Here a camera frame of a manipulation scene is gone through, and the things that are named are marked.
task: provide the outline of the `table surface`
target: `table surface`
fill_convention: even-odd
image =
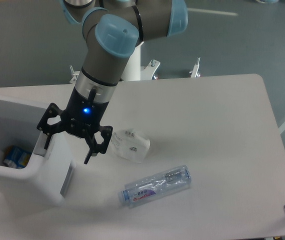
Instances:
[[[73,85],[0,88],[1,95],[66,107]],[[0,193],[0,240],[207,239],[285,235],[285,150],[262,78],[255,74],[120,82],[101,121],[142,130],[141,164],[66,134],[77,161],[62,207]],[[191,187],[123,207],[124,184],[187,165]]]

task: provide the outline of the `white bin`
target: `white bin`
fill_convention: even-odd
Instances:
[[[48,104],[0,95],[0,192],[11,197],[58,206],[76,167],[63,133],[47,136],[37,124]],[[4,151],[16,145],[32,152],[28,165],[15,169],[3,165]]]

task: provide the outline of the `blue joint cap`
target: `blue joint cap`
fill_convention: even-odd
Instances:
[[[128,201],[129,200],[129,196],[128,196],[127,190],[122,191],[122,194],[123,194],[124,200]]]
[[[68,20],[68,22],[70,24],[80,24],[80,22],[77,22],[73,16],[69,13],[69,11],[67,10],[65,4],[64,4],[64,0],[59,0],[59,3],[61,5],[62,11],[64,16],[66,17],[66,19]]]
[[[103,7],[93,7],[92,9],[88,10],[82,17],[82,21],[81,21],[82,22],[82,36],[85,40],[86,40],[86,38],[84,36],[84,23],[85,23],[86,19],[88,18],[88,16],[97,10],[108,11],[106,8],[103,8]]]
[[[118,58],[129,58],[134,53],[139,32],[129,21],[106,14],[97,24],[95,36],[100,46],[109,54]]]
[[[167,37],[180,34],[186,30],[188,10],[184,0],[172,0],[171,16]]]

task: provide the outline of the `white container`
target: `white container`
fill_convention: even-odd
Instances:
[[[141,164],[151,146],[149,138],[134,128],[116,131],[112,134],[110,145],[119,157]]]
[[[41,204],[59,206],[76,167],[63,133],[47,136],[37,124],[48,104],[0,95],[0,192]],[[4,151],[16,145],[32,152],[28,165],[15,169],[3,165]]]

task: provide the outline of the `bottle label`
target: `bottle label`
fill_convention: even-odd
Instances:
[[[139,200],[142,200],[142,199],[145,199],[145,198],[148,198],[152,195],[155,195],[156,193],[153,191],[153,190],[150,190],[150,189],[145,189],[145,190],[141,190],[137,193],[135,193],[133,195],[133,201],[134,202],[137,202]]]

